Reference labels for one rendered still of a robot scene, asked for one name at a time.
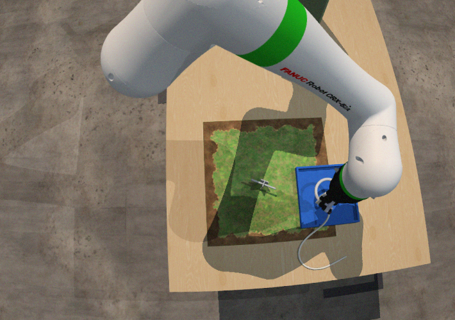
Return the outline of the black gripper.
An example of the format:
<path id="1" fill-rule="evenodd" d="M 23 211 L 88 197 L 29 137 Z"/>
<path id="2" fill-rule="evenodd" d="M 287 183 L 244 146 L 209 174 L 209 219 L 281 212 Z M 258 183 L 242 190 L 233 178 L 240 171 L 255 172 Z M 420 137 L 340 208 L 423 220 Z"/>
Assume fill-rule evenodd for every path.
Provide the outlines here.
<path id="1" fill-rule="evenodd" d="M 318 206 L 322 207 L 322 210 L 325 211 L 327 214 L 331 214 L 333 206 L 337 205 L 338 203 L 344 203 L 343 201 L 338 199 L 336 194 L 334 193 L 332 180 L 329 184 L 329 190 L 320 195 L 319 200 L 315 202 Z"/>

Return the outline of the blue tray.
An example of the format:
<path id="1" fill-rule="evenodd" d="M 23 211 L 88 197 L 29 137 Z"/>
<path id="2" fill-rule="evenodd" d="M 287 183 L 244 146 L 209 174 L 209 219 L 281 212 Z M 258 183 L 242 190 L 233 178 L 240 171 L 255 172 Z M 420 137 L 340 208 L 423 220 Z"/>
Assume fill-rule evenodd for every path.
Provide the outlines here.
<path id="1" fill-rule="evenodd" d="M 317 201 L 314 193 L 315 186 L 322 178 L 333 178 L 335 173 L 334 168 L 340 168 L 341 166 L 343 164 L 314 165 L 296 168 L 295 176 L 301 228 L 319 227 L 327 219 L 328 214 L 315 203 Z M 317 191 L 318 196 L 329 190 L 329 184 L 330 181 L 323 181 L 319 185 Z M 333 206 L 329 219 L 324 226 L 358 222 L 360 222 L 358 203 L 338 203 Z"/>

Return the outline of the green grass patch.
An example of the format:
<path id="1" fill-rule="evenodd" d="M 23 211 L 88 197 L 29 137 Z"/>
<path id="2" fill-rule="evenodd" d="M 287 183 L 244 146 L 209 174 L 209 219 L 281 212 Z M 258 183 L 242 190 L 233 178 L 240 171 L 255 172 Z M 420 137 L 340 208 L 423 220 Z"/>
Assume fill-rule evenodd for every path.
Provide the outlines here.
<path id="1" fill-rule="evenodd" d="M 304 240 L 318 228 L 300 226 L 295 170 L 329 165 L 321 117 L 203 122 L 203 141 L 208 246 Z"/>

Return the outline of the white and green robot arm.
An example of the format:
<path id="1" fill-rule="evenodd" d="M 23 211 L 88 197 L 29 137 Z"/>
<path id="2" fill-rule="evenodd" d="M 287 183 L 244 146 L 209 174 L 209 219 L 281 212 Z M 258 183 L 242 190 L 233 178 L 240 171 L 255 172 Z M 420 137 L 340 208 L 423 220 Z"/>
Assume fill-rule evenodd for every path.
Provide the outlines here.
<path id="1" fill-rule="evenodd" d="M 402 162 L 392 92 L 298 0 L 141 0 L 106 37 L 101 67 L 116 91 L 146 98 L 216 45 L 304 87 L 347 119 L 349 163 L 334 168 L 332 181 L 341 201 L 396 188 Z"/>

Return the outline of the white ring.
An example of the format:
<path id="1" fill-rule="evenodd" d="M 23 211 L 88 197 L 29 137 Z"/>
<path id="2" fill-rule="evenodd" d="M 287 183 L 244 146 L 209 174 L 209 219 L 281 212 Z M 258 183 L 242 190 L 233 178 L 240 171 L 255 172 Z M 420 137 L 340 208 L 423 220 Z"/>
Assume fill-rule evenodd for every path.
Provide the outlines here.
<path id="1" fill-rule="evenodd" d="M 321 180 L 319 180 L 315 186 L 315 190 L 314 190 L 314 193 L 315 193 L 315 197 L 317 200 L 319 200 L 319 196 L 318 196 L 318 193 L 317 193 L 317 190 L 318 190 L 318 187 L 319 185 L 323 182 L 323 181 L 331 181 L 332 178 L 322 178 Z"/>

